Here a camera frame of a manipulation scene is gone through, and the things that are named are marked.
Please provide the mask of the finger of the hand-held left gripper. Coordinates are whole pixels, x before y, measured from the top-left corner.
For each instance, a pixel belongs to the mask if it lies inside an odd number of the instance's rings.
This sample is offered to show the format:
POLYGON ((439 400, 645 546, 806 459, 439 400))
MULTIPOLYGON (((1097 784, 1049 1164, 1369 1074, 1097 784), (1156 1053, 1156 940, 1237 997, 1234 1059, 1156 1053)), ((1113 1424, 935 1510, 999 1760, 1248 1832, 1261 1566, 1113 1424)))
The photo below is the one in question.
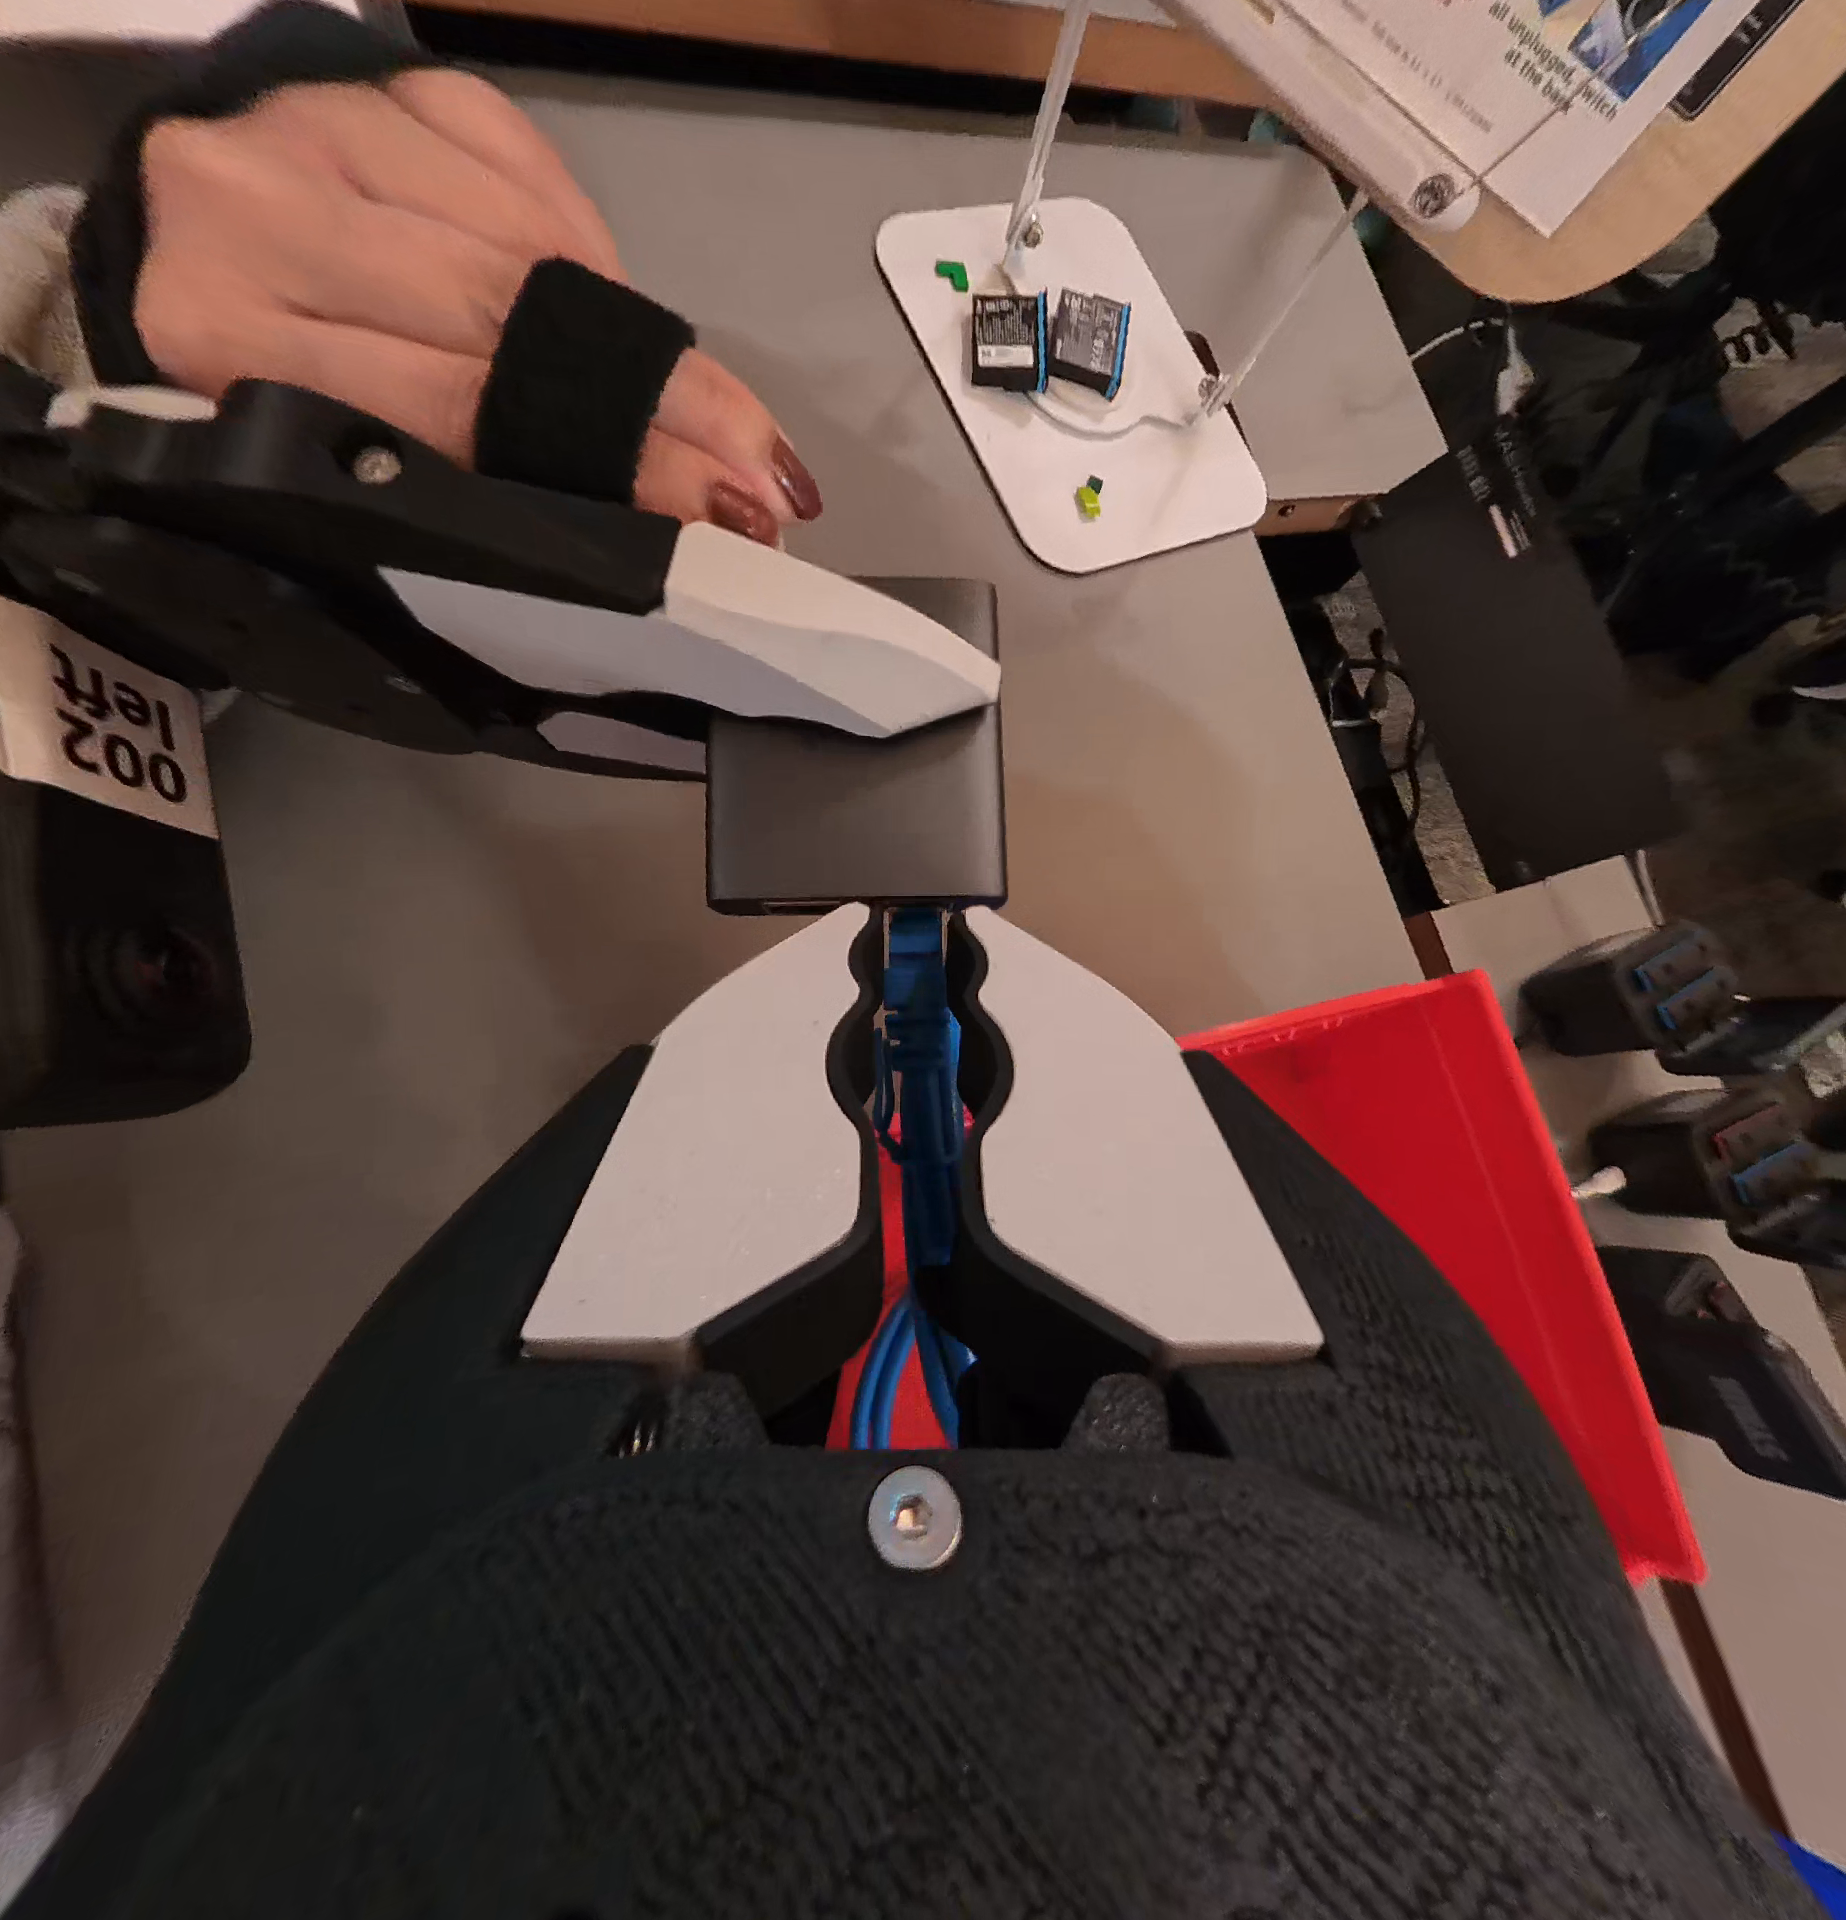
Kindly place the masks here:
POLYGON ((381 567, 437 639, 561 696, 669 696, 858 737, 913 732, 999 699, 999 665, 935 617, 716 524, 675 537, 650 612, 381 567))
POLYGON ((534 763, 609 780, 706 782, 708 746, 587 708, 553 708, 534 735, 534 763))

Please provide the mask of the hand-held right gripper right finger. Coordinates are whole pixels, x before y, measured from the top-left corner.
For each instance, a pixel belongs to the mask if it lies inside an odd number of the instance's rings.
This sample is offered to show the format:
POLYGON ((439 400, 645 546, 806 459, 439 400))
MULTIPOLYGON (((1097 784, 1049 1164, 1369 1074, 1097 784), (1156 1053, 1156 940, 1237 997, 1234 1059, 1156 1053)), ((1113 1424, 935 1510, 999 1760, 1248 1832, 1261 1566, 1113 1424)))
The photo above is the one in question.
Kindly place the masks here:
POLYGON ((1188 1054, 1127 994, 970 909, 953 1340, 970 1408, 1052 1443, 1097 1379, 1281 1365, 1325 1334, 1188 1054))

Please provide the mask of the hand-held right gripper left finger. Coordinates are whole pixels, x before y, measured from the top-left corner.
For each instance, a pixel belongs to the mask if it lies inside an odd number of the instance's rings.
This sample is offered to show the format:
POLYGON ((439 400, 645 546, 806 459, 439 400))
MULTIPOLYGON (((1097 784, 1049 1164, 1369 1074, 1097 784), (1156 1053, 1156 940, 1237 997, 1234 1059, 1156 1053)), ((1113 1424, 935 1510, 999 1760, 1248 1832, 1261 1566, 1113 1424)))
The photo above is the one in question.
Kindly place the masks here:
POLYGON ((871 911, 836 909, 613 1065, 621 1112, 522 1311, 522 1384, 632 1405, 714 1378, 777 1444, 834 1444, 884 1315, 874 948, 871 911))

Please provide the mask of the black ethernet adapter box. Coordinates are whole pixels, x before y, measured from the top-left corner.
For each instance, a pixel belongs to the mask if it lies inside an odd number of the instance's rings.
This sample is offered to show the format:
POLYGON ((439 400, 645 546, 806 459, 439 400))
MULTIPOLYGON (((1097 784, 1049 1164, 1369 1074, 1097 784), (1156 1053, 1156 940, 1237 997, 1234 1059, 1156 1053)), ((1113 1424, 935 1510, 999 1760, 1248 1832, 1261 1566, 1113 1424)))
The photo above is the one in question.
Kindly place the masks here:
MULTIPOLYGON (((999 660, 992 584, 855 582, 999 660)), ((824 914, 850 903, 946 911, 1006 903, 1000 694, 992 708, 894 737, 709 711, 703 844, 712 911, 824 914)))

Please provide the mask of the red plastic bin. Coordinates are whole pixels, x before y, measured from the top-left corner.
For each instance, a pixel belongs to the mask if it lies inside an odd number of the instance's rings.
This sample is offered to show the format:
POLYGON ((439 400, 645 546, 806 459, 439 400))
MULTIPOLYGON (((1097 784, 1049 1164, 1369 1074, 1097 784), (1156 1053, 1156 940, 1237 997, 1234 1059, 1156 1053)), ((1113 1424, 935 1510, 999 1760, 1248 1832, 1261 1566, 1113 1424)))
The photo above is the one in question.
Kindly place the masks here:
POLYGON ((1181 1045, 1296 1274, 1321 1357, 1169 1386, 1181 1452, 1271 1461, 1560 1601, 1592 1566, 1707 1575, 1600 1253, 1481 974, 1181 1045))

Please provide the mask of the person's left hand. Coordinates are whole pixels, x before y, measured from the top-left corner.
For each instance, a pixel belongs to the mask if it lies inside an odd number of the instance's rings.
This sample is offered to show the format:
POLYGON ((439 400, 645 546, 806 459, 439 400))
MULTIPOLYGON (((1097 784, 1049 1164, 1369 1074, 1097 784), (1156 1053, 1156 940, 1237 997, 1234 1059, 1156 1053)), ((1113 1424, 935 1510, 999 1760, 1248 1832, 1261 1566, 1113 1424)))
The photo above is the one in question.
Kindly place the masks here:
POLYGON ((120 133, 70 237, 103 385, 330 396, 446 460, 780 545, 815 476, 502 90, 263 4, 120 133))

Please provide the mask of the white stand base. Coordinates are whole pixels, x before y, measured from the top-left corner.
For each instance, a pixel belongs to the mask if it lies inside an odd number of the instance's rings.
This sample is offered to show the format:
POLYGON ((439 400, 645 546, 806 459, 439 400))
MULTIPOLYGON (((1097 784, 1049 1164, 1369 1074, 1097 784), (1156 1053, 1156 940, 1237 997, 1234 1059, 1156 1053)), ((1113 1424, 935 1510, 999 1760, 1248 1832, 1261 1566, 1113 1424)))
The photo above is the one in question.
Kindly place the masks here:
POLYGON ((1007 287, 997 264, 1007 214, 1000 203, 894 212, 874 259, 1020 545, 1083 576, 1254 531, 1268 507, 1263 472, 1230 414, 1198 416, 1203 366, 1127 224, 1090 199, 1043 199, 1040 246, 1007 287), (967 296, 935 279, 938 258, 965 264, 967 296), (1122 394, 1103 403, 1056 381, 1041 396, 973 390, 970 293, 1043 289, 1052 308, 1065 285, 1132 304, 1122 394), (1102 478, 1094 524, 1071 499, 1088 473, 1102 478))

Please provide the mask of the clear stand rod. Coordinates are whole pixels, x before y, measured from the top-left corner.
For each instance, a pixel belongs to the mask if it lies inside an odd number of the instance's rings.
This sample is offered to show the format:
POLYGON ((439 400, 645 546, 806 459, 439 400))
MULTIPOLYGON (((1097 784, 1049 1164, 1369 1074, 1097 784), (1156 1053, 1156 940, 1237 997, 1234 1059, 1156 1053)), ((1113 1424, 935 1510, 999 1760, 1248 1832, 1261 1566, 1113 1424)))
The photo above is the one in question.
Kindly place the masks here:
POLYGON ((1009 218, 1004 232, 999 254, 999 272, 1007 287, 1017 287, 1017 277, 1027 266, 1027 253, 1040 246, 1040 202, 1049 176, 1051 157, 1055 153, 1056 128, 1071 90, 1071 77, 1080 58, 1088 3, 1067 3, 1060 10, 1052 59, 1041 86, 1025 176, 1017 190, 1009 218))
POLYGON ((1263 353, 1273 343, 1273 338, 1281 330, 1281 325, 1289 323, 1289 320, 1295 312, 1295 307, 1305 298, 1310 285, 1319 277, 1328 253, 1335 249, 1335 245, 1342 240, 1342 235, 1348 234, 1356 224, 1356 220, 1362 218, 1366 207, 1368 207, 1368 188, 1356 187, 1351 192, 1348 202, 1343 202, 1342 207, 1338 209, 1338 214, 1335 214, 1331 228, 1326 229, 1325 237, 1321 240, 1321 245, 1315 249, 1315 253, 1308 258, 1308 261, 1298 267, 1296 277, 1286 285, 1286 289, 1280 293, 1278 302, 1271 307, 1268 320, 1259 325, 1259 330, 1254 332, 1254 337, 1250 338, 1246 349, 1241 349, 1241 358, 1237 359, 1237 365, 1218 375, 1208 375, 1203 381, 1203 388, 1198 394, 1198 400, 1201 400, 1198 416, 1203 419, 1212 419, 1218 414, 1223 414, 1230 410, 1230 403, 1234 400, 1234 394, 1239 393, 1243 380, 1261 363, 1263 353))

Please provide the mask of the black flat box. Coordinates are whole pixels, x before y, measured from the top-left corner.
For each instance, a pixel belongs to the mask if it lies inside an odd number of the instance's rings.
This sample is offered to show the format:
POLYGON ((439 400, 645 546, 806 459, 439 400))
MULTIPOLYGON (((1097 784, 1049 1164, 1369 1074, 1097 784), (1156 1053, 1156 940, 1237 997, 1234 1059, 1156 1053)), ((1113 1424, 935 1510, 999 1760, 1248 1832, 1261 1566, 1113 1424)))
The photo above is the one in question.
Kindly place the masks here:
POLYGON ((1485 445, 1413 473, 1353 545, 1491 889, 1681 834, 1667 765, 1573 551, 1485 445))

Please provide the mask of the tan sheet holder board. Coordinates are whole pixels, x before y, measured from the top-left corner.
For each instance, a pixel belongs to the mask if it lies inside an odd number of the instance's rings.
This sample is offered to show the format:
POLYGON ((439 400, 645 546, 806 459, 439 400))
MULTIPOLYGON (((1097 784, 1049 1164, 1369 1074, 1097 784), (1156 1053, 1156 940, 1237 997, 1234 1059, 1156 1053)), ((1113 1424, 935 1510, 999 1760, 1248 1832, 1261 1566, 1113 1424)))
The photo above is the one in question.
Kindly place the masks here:
POLYGON ((1304 142, 1465 287, 1509 302, 1558 302, 1640 267, 1846 77, 1846 3, 1751 4, 1576 209, 1539 232, 1474 174, 1421 161, 1406 180, 1400 149, 1423 135, 1369 83, 1304 79, 1305 34, 1271 4, 1161 10, 1239 59, 1304 142))

